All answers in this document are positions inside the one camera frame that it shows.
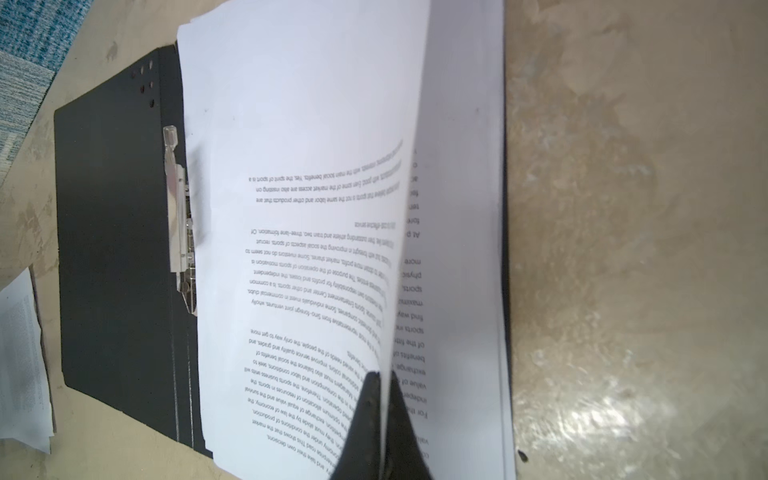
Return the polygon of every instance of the blue carpet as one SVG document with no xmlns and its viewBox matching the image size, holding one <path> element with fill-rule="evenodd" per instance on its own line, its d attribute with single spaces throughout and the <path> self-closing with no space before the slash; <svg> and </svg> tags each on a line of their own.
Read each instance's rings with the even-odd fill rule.
<svg viewBox="0 0 768 480">
<path fill-rule="evenodd" d="M 0 185 L 93 0 L 0 0 Z"/>
</svg>

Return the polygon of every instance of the metal clip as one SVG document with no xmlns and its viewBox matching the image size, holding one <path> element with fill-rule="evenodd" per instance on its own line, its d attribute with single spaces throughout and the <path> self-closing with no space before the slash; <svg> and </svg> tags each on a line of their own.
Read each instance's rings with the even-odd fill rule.
<svg viewBox="0 0 768 480">
<path fill-rule="evenodd" d="M 190 189 L 184 167 L 176 163 L 174 150 L 179 144 L 175 126 L 163 127 L 165 143 L 165 180 L 168 198 L 168 252 L 170 271 L 176 273 L 176 290 L 197 316 L 197 292 L 194 267 L 194 238 L 190 215 Z"/>
</svg>

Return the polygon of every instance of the tabletop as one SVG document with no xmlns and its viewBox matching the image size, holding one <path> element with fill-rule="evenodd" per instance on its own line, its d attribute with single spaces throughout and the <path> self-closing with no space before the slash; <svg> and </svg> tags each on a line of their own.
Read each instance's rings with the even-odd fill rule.
<svg viewBox="0 0 768 480">
<path fill-rule="evenodd" d="M 0 187 L 0 286 L 33 266 L 57 429 L 51 455 L 0 441 L 0 478 L 232 478 L 64 385 L 54 182 L 54 110 L 219 3 L 95 0 Z M 768 5 L 505 15 L 518 477 L 762 478 Z"/>
</svg>

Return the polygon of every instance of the white paper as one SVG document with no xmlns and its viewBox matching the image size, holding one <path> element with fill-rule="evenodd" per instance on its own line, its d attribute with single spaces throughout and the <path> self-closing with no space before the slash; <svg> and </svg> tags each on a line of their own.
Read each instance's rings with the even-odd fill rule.
<svg viewBox="0 0 768 480">
<path fill-rule="evenodd" d="M 180 28 L 204 437 L 242 478 L 327 478 L 361 376 L 389 384 L 428 10 L 229 2 Z"/>
<path fill-rule="evenodd" d="M 440 479 L 515 477 L 501 295 L 503 18 L 501 0 L 441 0 L 430 16 L 395 371 Z"/>
<path fill-rule="evenodd" d="M 51 453 L 51 397 L 29 269 L 0 292 L 0 439 Z"/>
</svg>

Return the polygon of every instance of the black binder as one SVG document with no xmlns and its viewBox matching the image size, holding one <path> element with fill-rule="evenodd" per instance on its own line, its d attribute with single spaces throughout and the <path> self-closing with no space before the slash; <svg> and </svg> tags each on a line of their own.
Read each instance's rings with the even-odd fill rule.
<svg viewBox="0 0 768 480">
<path fill-rule="evenodd" d="M 176 47 L 59 108 L 54 123 L 65 383 L 210 456 L 197 318 L 169 270 L 164 127 L 176 127 L 186 167 Z"/>
</svg>

